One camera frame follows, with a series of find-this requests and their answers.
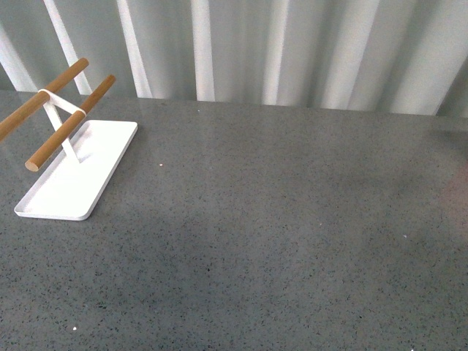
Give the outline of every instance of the wooden dowel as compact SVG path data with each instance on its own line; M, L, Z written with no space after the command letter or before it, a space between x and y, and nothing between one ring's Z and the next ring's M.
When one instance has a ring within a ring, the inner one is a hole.
M56 93L83 71L88 64L89 62L86 58L80 58L69 69L47 84L45 89ZM6 138L9 133L18 128L30 115L39 110L49 99L49 94L45 91L39 91L15 112L0 122L0 142Z
M114 84L116 78L113 75L105 78L95 91L80 106L82 110L89 113L95 104L102 98L107 90ZM25 166L32 172L37 172L48 160L50 155L68 138L80 122L85 118L81 111L73 113L58 130L53 133L48 140L26 161Z

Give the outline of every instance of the white tray base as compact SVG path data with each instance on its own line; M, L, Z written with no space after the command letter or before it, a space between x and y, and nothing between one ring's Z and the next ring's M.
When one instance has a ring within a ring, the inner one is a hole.
M76 160L64 151L16 205L22 217L82 221L94 209L137 131L137 123L87 121L70 140Z

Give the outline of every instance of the gray speckled countertop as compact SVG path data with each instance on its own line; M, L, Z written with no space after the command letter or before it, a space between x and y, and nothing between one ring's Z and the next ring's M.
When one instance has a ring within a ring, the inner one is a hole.
M0 92L0 118L30 96ZM89 118L139 130L84 222L13 212L43 110L0 144L0 350L468 349L467 120L124 98Z

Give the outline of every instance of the curtain fold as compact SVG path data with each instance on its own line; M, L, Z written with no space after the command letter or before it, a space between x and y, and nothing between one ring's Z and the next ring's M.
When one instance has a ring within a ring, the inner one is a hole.
M0 89L468 117L466 0L0 0Z

